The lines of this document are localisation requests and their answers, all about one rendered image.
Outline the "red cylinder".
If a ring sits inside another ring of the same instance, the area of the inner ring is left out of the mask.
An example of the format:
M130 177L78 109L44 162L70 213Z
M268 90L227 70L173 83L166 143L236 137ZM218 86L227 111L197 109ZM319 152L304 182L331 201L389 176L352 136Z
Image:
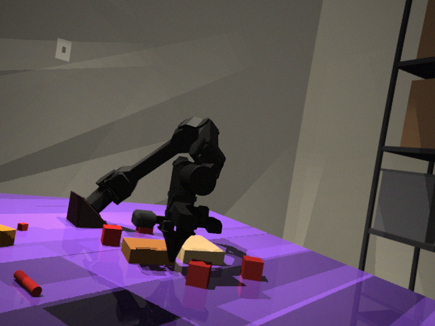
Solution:
M33 296L38 296L42 292L42 288L29 278L22 270L14 273L14 278L27 289Z

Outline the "tan rectangular board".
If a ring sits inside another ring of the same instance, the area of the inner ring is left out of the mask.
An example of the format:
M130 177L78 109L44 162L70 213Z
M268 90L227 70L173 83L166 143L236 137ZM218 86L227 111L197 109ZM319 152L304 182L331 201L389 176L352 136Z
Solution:
M212 265L224 265L225 252L200 235L189 237L177 258L183 264L189 264L192 259L211 262Z

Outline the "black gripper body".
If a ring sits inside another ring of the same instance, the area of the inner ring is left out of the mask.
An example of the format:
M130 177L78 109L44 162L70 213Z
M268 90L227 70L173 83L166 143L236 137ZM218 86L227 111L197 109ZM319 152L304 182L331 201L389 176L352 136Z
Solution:
M170 187L168 191L168 201L167 206L172 198L172 196L179 196L179 201L187 202L188 198L191 198L191 201L196 202L196 194L192 192L175 189ZM157 215L153 211L143 210L143 209L135 209L132 213L131 223L137 228L152 228L156 224L159 224L160 228L163 230L174 231L175 225L172 219L167 219L164 215ZM209 217L207 223L199 223L198 228L205 228L208 233L213 234L221 234L222 233L222 222L215 217ZM194 232L191 228L180 228L185 232Z

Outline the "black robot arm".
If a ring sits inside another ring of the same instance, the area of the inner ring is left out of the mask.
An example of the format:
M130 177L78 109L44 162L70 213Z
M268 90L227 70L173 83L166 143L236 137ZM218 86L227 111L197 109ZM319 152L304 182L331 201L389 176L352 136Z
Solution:
M121 166L96 181L99 187L85 201L98 215L112 201L119 205L141 178L179 153L189 153L194 162L182 156L173 161L170 187L206 196L214 190L226 160L218 147L218 135L218 128L209 118L188 118L175 129L171 140L138 163ZM196 230L199 223L207 223L209 208L194 206L191 198L182 202L179 196L172 196L164 217L172 219L177 228Z

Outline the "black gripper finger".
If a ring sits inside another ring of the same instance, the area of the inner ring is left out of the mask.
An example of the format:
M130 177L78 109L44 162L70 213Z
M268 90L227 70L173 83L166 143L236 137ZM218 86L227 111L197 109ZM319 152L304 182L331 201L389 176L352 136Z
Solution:
M173 255L174 255L175 237L176 237L177 232L175 230L174 231L163 230L162 228L159 227L159 225L158 225L158 229L164 235L164 239L165 239L166 246L167 246L167 252L168 252L168 256L169 256L169 261L172 262Z
M175 246L174 246L174 255L173 255L173 263L175 262L179 252L181 251L181 248L183 247L185 241L191 237L195 236L195 232L185 232L181 230L180 228L176 227L176 237L175 237Z

